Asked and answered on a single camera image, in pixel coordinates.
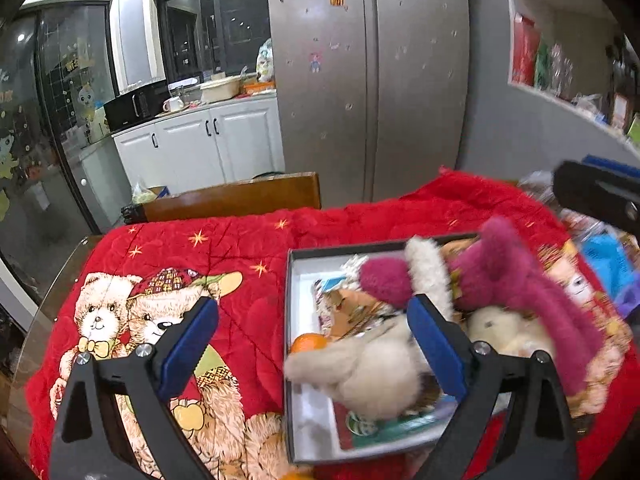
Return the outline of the magenta plush bear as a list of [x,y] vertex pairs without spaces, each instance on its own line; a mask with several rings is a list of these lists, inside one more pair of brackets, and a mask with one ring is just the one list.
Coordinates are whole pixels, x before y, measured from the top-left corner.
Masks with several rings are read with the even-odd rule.
[[494,217],[461,252],[442,248],[449,270],[454,312],[468,318],[496,306],[538,318],[554,343],[552,356],[568,396],[587,387],[589,365],[604,337],[578,300],[547,272],[527,249],[512,224]]

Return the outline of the cream fluffy plush toy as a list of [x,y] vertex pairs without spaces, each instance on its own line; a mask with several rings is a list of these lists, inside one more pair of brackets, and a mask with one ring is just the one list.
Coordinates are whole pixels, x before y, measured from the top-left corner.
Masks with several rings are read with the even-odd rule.
[[331,340],[321,350],[290,353],[283,365],[289,382],[308,384],[357,415],[393,419],[420,404],[433,375],[414,338],[405,308],[423,294],[445,320],[454,318],[449,270],[442,248],[430,238],[411,237],[404,255],[354,257],[343,266],[341,288],[367,292],[399,314],[355,337]]

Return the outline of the orange mandarin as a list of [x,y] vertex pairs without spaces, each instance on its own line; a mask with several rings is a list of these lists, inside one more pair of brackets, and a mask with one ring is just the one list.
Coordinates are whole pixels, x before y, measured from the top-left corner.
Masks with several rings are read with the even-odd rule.
[[284,474],[279,480],[314,480],[314,470],[312,468],[295,469]]
[[301,334],[294,339],[291,344],[290,352],[299,353],[312,350],[321,350],[328,346],[330,340],[318,333]]

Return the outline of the brown paper bear box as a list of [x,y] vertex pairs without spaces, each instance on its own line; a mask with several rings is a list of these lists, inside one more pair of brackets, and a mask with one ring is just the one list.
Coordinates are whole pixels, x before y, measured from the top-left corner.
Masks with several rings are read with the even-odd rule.
[[323,294],[323,300],[329,309],[331,340],[358,336],[399,314],[395,307],[362,290],[333,289]]

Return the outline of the blue plastic bag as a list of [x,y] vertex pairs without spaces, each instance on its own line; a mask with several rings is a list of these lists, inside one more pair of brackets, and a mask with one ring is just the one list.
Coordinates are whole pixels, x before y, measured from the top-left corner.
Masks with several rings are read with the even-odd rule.
[[623,244],[614,236],[590,236],[582,243],[580,253],[611,299],[616,299],[634,282],[636,271],[626,255]]

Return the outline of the cream plush puppy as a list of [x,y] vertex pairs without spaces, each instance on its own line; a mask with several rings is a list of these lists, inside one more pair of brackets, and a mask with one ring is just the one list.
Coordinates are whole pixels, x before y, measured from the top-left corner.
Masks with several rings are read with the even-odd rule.
[[498,353],[530,358],[542,350],[555,356],[554,343],[538,318],[489,306],[474,311],[466,319],[470,341],[486,341]]

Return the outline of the red bear print blanket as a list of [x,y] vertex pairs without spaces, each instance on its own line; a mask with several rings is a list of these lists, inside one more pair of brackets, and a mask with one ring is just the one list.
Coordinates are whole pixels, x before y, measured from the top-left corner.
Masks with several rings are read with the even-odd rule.
[[49,477],[54,424],[75,356],[126,356],[154,342],[201,296],[220,302],[220,322],[186,391],[169,408],[217,479],[279,479],[312,468],[315,479],[405,477],[406,456],[356,464],[296,466],[285,451],[282,362],[285,267],[293,249],[474,232],[510,221],[544,272],[586,308],[604,337],[587,387],[570,396],[593,422],[577,443],[578,474],[605,463],[639,411],[639,358],[629,327],[551,210],[515,186],[442,170],[397,200],[342,209],[281,209],[248,217],[125,226],[89,257],[53,325],[40,370],[29,379],[29,461]]

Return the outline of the red gift box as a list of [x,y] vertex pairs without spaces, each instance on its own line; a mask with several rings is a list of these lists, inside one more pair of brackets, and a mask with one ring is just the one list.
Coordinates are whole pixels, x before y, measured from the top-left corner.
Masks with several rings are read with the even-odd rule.
[[533,20],[519,13],[514,15],[512,81],[516,84],[534,85],[540,36]]

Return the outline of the black shallow tray box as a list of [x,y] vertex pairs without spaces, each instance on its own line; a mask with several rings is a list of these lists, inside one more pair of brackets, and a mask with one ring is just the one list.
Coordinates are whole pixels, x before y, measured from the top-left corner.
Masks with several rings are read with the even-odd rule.
[[[360,266],[405,260],[405,242],[296,249],[288,256],[285,341],[306,330],[320,350],[288,349],[284,404],[288,459],[338,464],[432,448],[457,408],[442,393],[404,312],[364,299]],[[331,337],[332,330],[339,334]]]

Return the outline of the silver double door refrigerator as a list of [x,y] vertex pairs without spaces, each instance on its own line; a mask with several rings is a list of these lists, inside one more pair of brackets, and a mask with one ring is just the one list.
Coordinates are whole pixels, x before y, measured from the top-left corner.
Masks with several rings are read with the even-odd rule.
[[457,161],[469,0],[269,0],[285,167],[322,204],[401,196]]

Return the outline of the wooden chair back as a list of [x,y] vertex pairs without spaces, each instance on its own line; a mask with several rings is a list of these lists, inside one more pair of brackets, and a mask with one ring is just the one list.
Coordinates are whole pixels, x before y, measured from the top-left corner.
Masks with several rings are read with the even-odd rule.
[[263,174],[258,178],[165,195],[152,202],[124,208],[127,226],[134,224],[244,217],[281,209],[320,209],[320,179],[316,172]]

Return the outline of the white kitchen cabinet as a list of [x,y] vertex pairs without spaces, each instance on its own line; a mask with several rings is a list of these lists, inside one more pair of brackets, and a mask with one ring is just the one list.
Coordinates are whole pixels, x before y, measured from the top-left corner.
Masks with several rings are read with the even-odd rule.
[[274,93],[156,118],[116,133],[114,142],[131,184],[172,194],[285,172]]

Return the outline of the black microwave oven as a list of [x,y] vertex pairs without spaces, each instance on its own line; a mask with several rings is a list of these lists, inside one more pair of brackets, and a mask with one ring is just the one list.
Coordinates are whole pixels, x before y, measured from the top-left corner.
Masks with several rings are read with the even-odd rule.
[[111,133],[126,130],[148,122],[163,111],[170,98],[165,79],[142,86],[116,96],[104,104],[105,119]]

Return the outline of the white mug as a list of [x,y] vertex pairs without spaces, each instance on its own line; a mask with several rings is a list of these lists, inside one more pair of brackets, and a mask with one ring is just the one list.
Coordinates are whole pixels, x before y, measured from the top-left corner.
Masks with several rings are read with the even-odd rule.
[[184,103],[180,96],[172,96],[163,102],[163,112],[164,113],[177,113],[180,110],[183,110]]

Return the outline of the white wall shelf unit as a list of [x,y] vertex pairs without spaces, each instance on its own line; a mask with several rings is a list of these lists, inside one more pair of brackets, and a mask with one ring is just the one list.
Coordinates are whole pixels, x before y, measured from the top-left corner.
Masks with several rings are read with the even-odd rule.
[[[508,0],[509,84],[639,154],[639,59],[603,0]],[[540,30],[534,85],[512,81],[513,20]]]

